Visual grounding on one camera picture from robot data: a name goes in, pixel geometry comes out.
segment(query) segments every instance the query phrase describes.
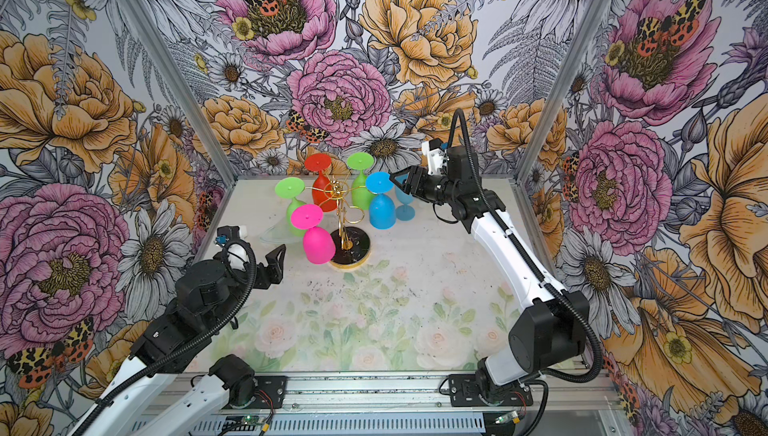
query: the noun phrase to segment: table surface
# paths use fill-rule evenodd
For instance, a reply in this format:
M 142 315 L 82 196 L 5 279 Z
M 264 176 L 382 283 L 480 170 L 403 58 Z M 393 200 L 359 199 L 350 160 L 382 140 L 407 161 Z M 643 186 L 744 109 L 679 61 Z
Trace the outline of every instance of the table surface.
M 285 225 L 288 201 L 275 195 L 277 182 L 239 181 L 220 222 L 245 225 L 259 258 L 276 246 L 260 236 Z M 484 186 L 522 229 L 508 181 L 484 180 Z M 300 199 L 311 196 L 307 191 Z M 254 290 L 238 315 L 240 327 L 227 326 L 187 371 L 207 371 L 230 353 L 257 372 L 475 369 L 480 358 L 507 344 L 519 315 L 514 297 L 463 227 L 440 222 L 424 202 L 412 206 L 416 217 L 390 230 L 376 230 L 367 220 L 358 225 L 370 235 L 372 252 L 349 272 L 313 265 L 300 242 L 288 244 L 283 282 Z M 450 219 L 447 208 L 438 212 Z M 322 226 L 334 224 L 335 214 L 327 213 Z M 215 253 L 212 246 L 206 257 Z

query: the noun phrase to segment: floral wallpaper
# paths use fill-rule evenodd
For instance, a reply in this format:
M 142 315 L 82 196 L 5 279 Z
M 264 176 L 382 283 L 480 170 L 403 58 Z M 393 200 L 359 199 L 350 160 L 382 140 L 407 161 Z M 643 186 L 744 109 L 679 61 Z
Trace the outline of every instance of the floral wallpaper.
M 524 183 L 638 435 L 768 434 L 766 17 L 613 0 Z M 490 150 L 541 110 L 511 102 Z
M 146 49 L 102 1 L 0 0 L 6 434 L 67 433 L 165 310 L 224 197 Z

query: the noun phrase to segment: leaf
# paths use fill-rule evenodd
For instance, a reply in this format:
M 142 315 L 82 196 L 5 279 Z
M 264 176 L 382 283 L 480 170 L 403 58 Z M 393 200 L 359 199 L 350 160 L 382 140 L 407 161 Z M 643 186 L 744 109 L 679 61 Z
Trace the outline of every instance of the leaf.
M 19 165 L 16 163 L 18 155 L 24 150 L 10 149 L 8 155 L 11 157 L 11 161 L 18 167 L 18 169 L 33 178 L 34 180 L 50 184 L 52 182 L 58 182 L 58 167 L 56 165 L 56 159 L 53 153 L 48 148 L 43 148 L 40 152 L 40 156 L 34 161 L 30 161 L 26 164 Z
M 666 140 L 659 139 L 661 146 L 664 148 L 664 172 L 670 180 L 674 181 L 674 177 L 677 174 L 677 164 L 679 158 L 677 157 L 677 151 Z
M 411 347 L 411 340 L 403 339 L 399 343 L 397 343 L 397 346 L 395 346 L 395 351 L 405 351 L 410 347 Z
M 272 100 L 269 103 L 260 104 L 259 107 L 266 111 L 289 110 L 292 107 L 290 101 Z
M 261 317 L 263 318 L 264 316 L 270 314 L 270 312 L 272 312 L 272 310 L 275 308 L 275 304 L 277 304 L 277 301 L 272 301 L 264 306 L 264 308 L 261 310 Z
M 0 186 L 0 200 L 10 196 L 29 196 L 42 186 L 42 182 L 35 180 L 8 181 Z
M 668 413 L 670 411 L 670 405 L 672 403 L 672 391 L 674 390 L 674 386 L 669 386 L 667 391 L 664 393 L 664 397 L 661 399 L 662 406 L 664 407 L 664 410 Z
M 440 317 L 440 319 L 446 318 L 446 310 L 442 308 L 440 303 L 436 302 L 432 309 L 435 311 L 435 314 Z
M 348 342 L 350 342 L 350 339 L 352 338 L 352 325 L 348 325 L 346 328 L 344 328 L 344 332 L 342 333 L 342 344 L 345 345 Z
M 709 155 L 698 154 L 691 159 L 701 161 L 706 167 L 709 162 Z M 676 196 L 696 196 L 706 191 L 709 187 L 709 184 L 696 177 L 694 164 L 688 161 L 683 165 L 680 172 L 677 173 L 672 183 L 672 193 Z
M 465 312 L 462 315 L 462 322 L 473 322 L 475 321 L 475 310 L 470 309 L 469 311 Z

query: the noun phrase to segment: orange peony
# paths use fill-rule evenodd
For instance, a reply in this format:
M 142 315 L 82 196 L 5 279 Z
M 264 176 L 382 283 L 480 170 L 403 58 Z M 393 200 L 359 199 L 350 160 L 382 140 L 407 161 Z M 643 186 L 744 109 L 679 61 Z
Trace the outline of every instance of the orange peony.
M 558 255 L 560 245 L 563 244 L 565 220 L 560 207 L 561 202 L 561 194 L 552 190 L 544 192 L 542 189 L 533 195 L 533 212 L 552 259 Z
M 499 117 L 502 124 L 496 124 L 488 129 L 488 149 L 490 151 L 503 150 L 512 152 L 517 148 L 524 148 L 531 141 L 531 134 L 536 129 L 538 119 L 542 117 L 544 98 L 528 105 L 518 104 L 503 111 Z M 560 161 L 560 156 L 565 152 L 565 122 L 568 115 L 562 107 L 558 111 L 552 129 L 547 133 L 538 160 L 547 171 L 554 171 Z
M 118 334 L 112 336 L 106 349 L 86 364 L 85 373 L 91 376 L 93 381 L 81 386 L 78 393 L 90 399 L 101 396 L 130 354 L 130 347 L 144 334 L 147 326 L 149 321 L 139 321 L 122 328 Z
M 143 131 L 140 139 L 140 150 L 121 151 L 109 175 L 112 202 L 132 210 L 142 206 L 154 216 L 163 200 L 168 200 L 176 204 L 176 216 L 192 228 L 197 197 L 187 156 L 159 124 L 152 127 L 151 135 Z
M 455 91 L 443 91 L 440 94 L 436 88 L 418 86 L 414 90 L 400 93 L 400 97 L 392 105 L 403 112 L 406 118 L 418 118 L 411 134 L 424 133 L 427 141 L 435 138 L 443 142 L 448 141 L 453 112 L 456 110 L 464 110 L 468 130 L 471 131 L 474 125 L 480 122 L 480 110 L 475 107 L 475 93 L 471 91 L 461 95 Z M 456 122 L 456 133 L 451 146 L 460 144 L 461 134 L 462 128 Z
M 203 114 L 226 154 L 235 148 L 256 157 L 264 150 L 285 143 L 280 121 L 245 98 L 222 96 L 206 100 Z M 206 154 L 197 134 L 192 142 L 197 151 Z
M 134 104 L 98 56 L 78 47 L 72 88 L 56 114 L 52 54 L 60 49 L 42 35 L 28 34 L 22 43 L 0 31 L 0 148 L 26 150 L 16 160 L 22 165 L 48 144 L 63 147 L 83 159 L 87 172 L 99 172 L 116 151 L 136 143 Z
M 768 317 L 768 94 L 710 124 L 709 164 L 691 160 L 712 185 L 710 208 L 680 227 L 690 260 L 706 272 L 706 294 L 724 318 L 752 332 Z
M 760 379 L 750 376 L 752 367 L 725 347 L 733 343 L 720 321 L 705 317 L 713 301 L 704 281 L 672 249 L 645 248 L 638 254 L 638 268 L 639 294 L 630 301 L 640 314 L 640 326 L 633 335 L 619 327 L 619 336 L 603 340 L 605 349 L 629 380 L 659 398 L 674 386 L 675 411 L 687 412 L 711 392 L 722 392 L 725 405 L 715 422 L 728 421 L 739 411 L 736 397 L 757 394 Z M 741 336 L 736 343 L 747 345 Z
M 453 18 L 440 29 L 424 27 L 452 0 L 366 0 L 360 24 L 378 40 L 377 49 L 391 47 L 400 59 L 401 83 L 427 84 L 440 89 L 458 80 L 472 66 L 477 20 Z

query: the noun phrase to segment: black cable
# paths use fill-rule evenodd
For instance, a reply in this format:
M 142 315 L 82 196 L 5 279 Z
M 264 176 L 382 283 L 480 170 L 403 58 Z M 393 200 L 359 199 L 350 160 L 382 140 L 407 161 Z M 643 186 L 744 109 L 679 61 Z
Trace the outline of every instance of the black cable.
M 509 230 L 509 227 L 504 223 L 504 220 L 496 213 L 496 211 L 491 210 L 491 204 L 488 202 L 488 198 L 485 196 L 485 191 L 482 188 L 482 185 L 480 184 L 480 175 L 478 173 L 478 169 L 475 166 L 475 161 L 472 159 L 472 146 L 469 143 L 469 131 L 467 130 L 467 123 L 464 118 L 464 111 L 463 110 L 456 110 L 453 114 L 453 122 L 451 122 L 451 127 L 454 127 L 456 124 L 456 119 L 458 118 L 459 123 L 462 125 L 462 133 L 464 135 L 464 149 L 467 153 L 467 159 L 469 160 L 469 169 L 472 172 L 472 177 L 475 178 L 475 185 L 478 188 L 478 191 L 480 192 L 480 199 L 483 202 L 483 205 L 485 206 L 485 209 L 491 213 L 491 217 L 496 221 L 496 223 L 499 225 L 499 227 L 504 231 L 504 234 L 506 237 L 512 241 L 512 244 L 515 249 L 517 249 L 518 253 L 520 253 L 520 256 L 522 256 L 523 260 L 525 261 L 525 264 L 528 265 L 528 268 L 531 269 L 534 276 L 536 276 L 536 279 L 538 279 L 540 282 L 544 282 L 544 274 L 542 273 L 542 270 L 538 268 L 538 265 L 534 262 L 533 258 L 531 258 L 531 255 L 528 254 L 528 251 L 523 247 L 523 244 L 520 243 L 520 241 L 517 239 L 517 237 L 514 235 L 513 232 L 507 233 L 507 230 Z M 549 374 L 551 376 L 554 376 L 555 378 L 560 378 L 564 381 L 571 382 L 571 383 L 587 383 L 595 379 L 599 374 L 600 370 L 603 368 L 603 352 L 602 348 L 600 347 L 600 339 L 598 339 L 598 335 L 594 333 L 594 330 L 592 329 L 592 326 L 590 326 L 589 321 L 584 319 L 584 316 L 581 315 L 576 309 L 571 305 L 571 302 L 563 296 L 560 291 L 555 289 L 551 284 L 545 283 L 544 288 L 549 291 L 550 294 L 552 294 L 552 297 L 558 302 L 558 304 L 568 310 L 568 312 L 571 313 L 571 315 L 574 317 L 574 319 L 581 325 L 582 328 L 584 328 L 584 333 L 587 335 L 587 339 L 589 340 L 590 346 L 592 347 L 592 354 L 594 355 L 594 363 L 592 364 L 589 371 L 583 374 L 569 374 L 569 373 L 563 373 L 562 371 L 558 371 L 557 369 L 550 369 L 546 368 L 542 370 L 542 374 Z
M 536 415 L 533 418 L 533 422 L 531 422 L 531 425 L 528 426 L 525 431 L 520 433 L 518 436 L 529 436 L 533 430 L 536 429 L 538 426 L 538 423 L 542 420 L 542 416 L 544 416 L 544 410 L 547 407 L 547 400 L 549 399 L 549 385 L 544 382 L 541 379 L 534 379 L 533 381 L 528 383 L 530 384 L 536 384 L 538 386 L 542 386 L 542 389 L 544 390 L 542 394 L 542 402 L 538 406 L 538 411 L 536 412 Z
M 238 299 L 237 304 L 234 308 L 232 308 L 217 324 L 216 326 L 212 327 L 205 333 L 201 335 L 197 335 L 195 339 L 188 342 L 187 344 L 181 346 L 176 351 L 173 351 L 171 354 L 167 354 L 157 360 L 156 362 L 150 364 L 146 368 L 142 369 L 141 371 L 132 374 L 128 379 L 126 379 L 124 382 L 120 383 L 115 389 L 113 389 L 111 392 L 105 394 L 102 398 L 97 399 L 94 403 L 96 403 L 96 407 L 93 408 L 93 411 L 91 411 L 88 416 L 85 417 L 85 420 L 78 426 L 78 429 L 75 430 L 75 432 L 72 434 L 72 436 L 82 436 L 82 434 L 88 430 L 88 428 L 91 426 L 91 424 L 96 421 L 96 418 L 101 414 L 103 410 L 108 408 L 112 405 L 112 402 L 116 399 L 116 397 L 126 389 L 128 389 L 133 383 L 136 383 L 138 380 L 142 379 L 144 376 L 147 376 L 149 374 L 155 374 L 157 373 L 163 366 L 166 364 L 178 359 L 180 356 L 183 356 L 184 354 L 188 353 L 189 351 L 192 351 L 193 349 L 196 349 L 197 346 L 199 346 L 201 343 L 205 342 L 208 338 L 212 338 L 214 335 L 216 335 L 221 329 L 226 326 L 229 321 L 235 317 L 235 315 L 240 312 L 242 307 L 245 305 L 246 300 L 248 299 L 248 296 L 250 296 L 251 290 L 254 288 L 254 284 L 256 283 L 256 255 L 254 254 L 254 250 L 251 249 L 250 245 L 243 241 L 242 239 L 231 239 L 229 240 L 224 247 L 221 249 L 222 251 L 222 261 L 224 263 L 224 267 L 227 270 L 227 273 L 232 276 L 232 268 L 230 268 L 230 261 L 229 261 L 229 252 L 227 251 L 230 246 L 240 246 L 241 248 L 245 249 L 245 253 L 248 256 L 248 261 L 250 262 L 249 265 L 246 266 L 246 272 L 248 275 L 248 279 L 246 281 L 246 287 L 243 291 L 243 294 L 240 295 L 240 299 Z

